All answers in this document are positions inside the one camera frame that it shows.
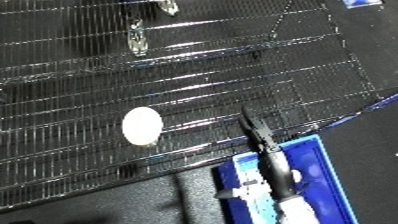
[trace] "black mat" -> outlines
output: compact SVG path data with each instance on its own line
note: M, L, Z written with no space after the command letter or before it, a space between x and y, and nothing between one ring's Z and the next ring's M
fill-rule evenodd
M398 57L393 37L398 33L398 26L394 26L398 2L388 1L384 10L379 7L345 10L340 2L329 2L376 87L397 86ZM398 183L394 179L397 110L394 105L322 135L361 223L398 222L395 212ZM219 204L211 199L215 190L209 168L182 176L185 176L184 186L192 187L185 190L184 197L189 203L181 203L183 197L173 187L176 181L170 176L0 215L0 223L30 218L37 223L60 224L223 223ZM192 178L200 181L190 185ZM180 205L159 211L159 207L165 204L167 207L176 199ZM184 204L189 205L185 213Z

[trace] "metal grid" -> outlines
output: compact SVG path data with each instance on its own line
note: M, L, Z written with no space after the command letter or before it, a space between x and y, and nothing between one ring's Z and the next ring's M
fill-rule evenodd
M322 2L177 2L176 17L153 2L0 3L0 211L246 151L243 104L289 136L377 98ZM145 58L126 42L137 4ZM139 106L164 119L155 148L122 135Z

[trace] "blue tray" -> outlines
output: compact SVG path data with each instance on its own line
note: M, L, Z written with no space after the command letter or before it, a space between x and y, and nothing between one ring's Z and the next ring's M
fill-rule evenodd
M333 169L318 135L311 135L281 144L292 169L302 174L297 184L304 189L302 195L314 209L321 224L356 224L355 214L347 200L340 181ZM219 167L226 189L239 188L245 177L257 172L257 154L234 156ZM228 199L236 224L276 223L274 201L268 193L256 200Z

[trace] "ping pong ball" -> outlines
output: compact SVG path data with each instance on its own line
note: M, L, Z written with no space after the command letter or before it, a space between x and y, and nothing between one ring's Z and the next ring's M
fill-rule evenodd
M163 129L160 114L149 107L137 107L126 114L122 122L124 137L134 145L156 144Z

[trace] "blue container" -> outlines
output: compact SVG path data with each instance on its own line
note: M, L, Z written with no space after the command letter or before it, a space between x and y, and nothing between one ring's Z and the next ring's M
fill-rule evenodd
M321 224L358 223L340 181L333 169L318 135L311 135L281 144L292 169L302 174L298 189L314 209ZM237 155L219 167L226 189L239 188L248 173L257 169L255 153ZM249 202L239 198L228 199L236 224L276 223L274 201L268 193Z
M344 4L349 9L369 5L381 5L382 3L382 0L344 0Z

